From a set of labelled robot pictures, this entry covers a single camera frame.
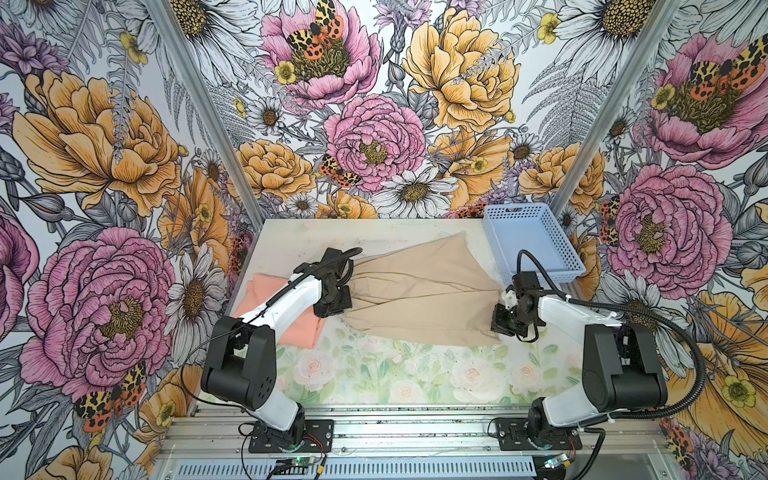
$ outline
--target basket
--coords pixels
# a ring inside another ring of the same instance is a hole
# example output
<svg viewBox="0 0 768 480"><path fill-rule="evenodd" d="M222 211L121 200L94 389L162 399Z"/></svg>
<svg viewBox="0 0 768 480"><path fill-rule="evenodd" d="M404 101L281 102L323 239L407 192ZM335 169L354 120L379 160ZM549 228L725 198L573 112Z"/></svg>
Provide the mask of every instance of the basket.
<svg viewBox="0 0 768 480"><path fill-rule="evenodd" d="M482 224L505 285L517 273L520 250L533 253L556 283L572 282L587 271L547 204L488 205ZM522 269L538 272L527 257ZM538 281L545 285L541 273Z"/></svg>

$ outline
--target tan fabric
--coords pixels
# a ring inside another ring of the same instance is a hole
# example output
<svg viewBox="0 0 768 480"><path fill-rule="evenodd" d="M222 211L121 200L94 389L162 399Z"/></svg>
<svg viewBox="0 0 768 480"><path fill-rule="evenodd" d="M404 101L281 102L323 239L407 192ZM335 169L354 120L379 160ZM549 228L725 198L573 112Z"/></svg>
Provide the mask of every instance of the tan fabric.
<svg viewBox="0 0 768 480"><path fill-rule="evenodd" d="M491 315L501 286L478 265L464 235L355 262L352 328L432 345L499 343Z"/></svg>

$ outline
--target pink peony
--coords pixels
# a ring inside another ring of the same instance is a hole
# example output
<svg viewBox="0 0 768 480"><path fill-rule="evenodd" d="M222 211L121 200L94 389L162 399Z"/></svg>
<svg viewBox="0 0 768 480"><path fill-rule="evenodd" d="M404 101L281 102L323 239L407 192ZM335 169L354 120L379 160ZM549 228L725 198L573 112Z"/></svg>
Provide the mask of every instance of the pink peony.
<svg viewBox="0 0 768 480"><path fill-rule="evenodd" d="M160 368L170 349L165 307L174 268L135 230L108 228L48 258L28 295L22 378L78 399L109 390L144 361Z"/></svg>
<svg viewBox="0 0 768 480"><path fill-rule="evenodd" d="M667 63L668 71L660 72L656 86L661 90L672 85L675 93L666 102L655 99L656 107L650 110L644 132L654 151L664 151L677 161L697 162L710 170L733 163L768 136L768 74L742 91L716 92L706 101L690 96L691 65L698 61L721 65L748 45L744 42L732 47L730 41L718 45L715 36L707 40L701 34L694 35Z"/></svg>
<svg viewBox="0 0 768 480"><path fill-rule="evenodd" d="M381 95L358 97L341 115L326 121L328 154L339 166L358 174L360 190L376 192L382 182L424 161L426 141L419 117Z"/></svg>
<svg viewBox="0 0 768 480"><path fill-rule="evenodd" d="M692 295L728 256L733 231L722 212L715 180L693 165L643 167L620 196L608 262L657 284L664 298Z"/></svg>
<svg viewBox="0 0 768 480"><path fill-rule="evenodd" d="M368 36L354 8L347 13L341 2L336 0L334 4L336 14L344 21L342 40L349 53L349 66L342 77L326 74L320 78L311 78L309 82L297 80L286 84L285 88L291 96L305 108L317 109L327 104L347 102L356 94L370 91L379 74L381 47L376 34ZM285 10L281 10L280 16L266 15L262 19L262 49L267 52L263 56L265 66L275 68L281 61L293 61L293 49L288 45L286 37L295 31L309 29L315 21L315 10L313 5L310 13L297 10L294 16L288 16Z"/></svg>
<svg viewBox="0 0 768 480"><path fill-rule="evenodd" d="M16 324L24 305L24 284L39 261L33 239L14 217L0 212L0 340Z"/></svg>

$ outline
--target pink cloth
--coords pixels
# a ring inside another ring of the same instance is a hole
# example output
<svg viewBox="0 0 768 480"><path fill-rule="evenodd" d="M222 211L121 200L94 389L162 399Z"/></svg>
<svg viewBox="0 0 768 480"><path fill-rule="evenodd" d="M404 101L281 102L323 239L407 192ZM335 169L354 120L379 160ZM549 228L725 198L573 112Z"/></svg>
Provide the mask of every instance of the pink cloth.
<svg viewBox="0 0 768 480"><path fill-rule="evenodd" d="M235 310L235 317L250 312L269 300L272 295L285 286L287 281L278 276L254 275L253 279L248 282L245 300ZM277 342L283 345L313 349L317 345L317 339L320 337L320 332L323 331L325 322L325 319L317 318L310 307L299 315L299 318L288 327L288 330Z"/></svg>

